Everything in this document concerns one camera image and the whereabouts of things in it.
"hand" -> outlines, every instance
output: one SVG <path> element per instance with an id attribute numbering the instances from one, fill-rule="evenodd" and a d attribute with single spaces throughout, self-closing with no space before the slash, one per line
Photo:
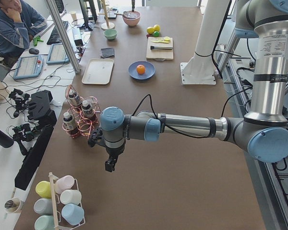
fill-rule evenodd
<path id="1" fill-rule="evenodd" d="M 8 8 L 7 10 L 1 8 L 1 10 L 8 16 L 9 18 L 13 19 L 15 23 L 21 23 L 20 13 L 12 8 Z"/>
<path id="2" fill-rule="evenodd" d="M 33 36 L 29 34 L 29 41 L 31 42 L 33 40 Z"/>

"black cylinder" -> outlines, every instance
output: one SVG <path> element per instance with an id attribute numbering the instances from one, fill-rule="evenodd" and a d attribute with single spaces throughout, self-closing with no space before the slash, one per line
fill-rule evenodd
<path id="1" fill-rule="evenodd" d="M 0 130 L 0 145 L 9 148 L 14 144 L 14 140 Z"/>

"blue joint cap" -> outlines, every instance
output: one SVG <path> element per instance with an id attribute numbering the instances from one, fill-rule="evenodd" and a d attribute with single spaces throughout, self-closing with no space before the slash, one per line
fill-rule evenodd
<path id="1" fill-rule="evenodd" d="M 270 0 L 270 2 L 279 11 L 288 13 L 288 0 Z"/>
<path id="2" fill-rule="evenodd" d="M 288 130 L 271 127 L 257 133 L 248 144 L 248 153 L 262 162 L 282 160 L 288 156 Z"/>
<path id="3" fill-rule="evenodd" d="M 258 34 L 254 30 L 243 30 L 235 28 L 237 38 L 258 38 Z"/>
<path id="4" fill-rule="evenodd" d="M 108 107 L 100 114 L 100 126 L 103 130 L 111 131 L 123 124 L 124 112 L 118 107 Z"/>
<path id="5" fill-rule="evenodd" d="M 158 119 L 150 118 L 145 125 L 144 140 L 158 141 L 160 134 L 161 122 Z"/>

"computer monitor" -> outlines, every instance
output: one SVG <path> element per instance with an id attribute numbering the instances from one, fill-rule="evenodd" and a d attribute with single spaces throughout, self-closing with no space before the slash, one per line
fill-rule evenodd
<path id="1" fill-rule="evenodd" d="M 80 26 L 79 29 L 80 30 L 84 30 L 84 31 L 92 31 L 93 30 L 92 27 L 89 26 L 89 24 L 88 24 L 89 17 L 88 17 L 85 1 L 86 0 L 79 0 L 81 12 L 82 12 L 83 19 L 84 19 L 84 24 L 82 26 Z M 94 25 L 96 20 L 97 20 L 97 14 L 96 14 L 94 2 L 93 2 L 93 0 L 89 0 L 88 2 L 89 2 L 89 5 L 90 5 L 91 13 L 92 13 L 93 18 L 94 18 L 94 22 L 91 22 L 91 23 L 93 23 L 93 25 Z"/>

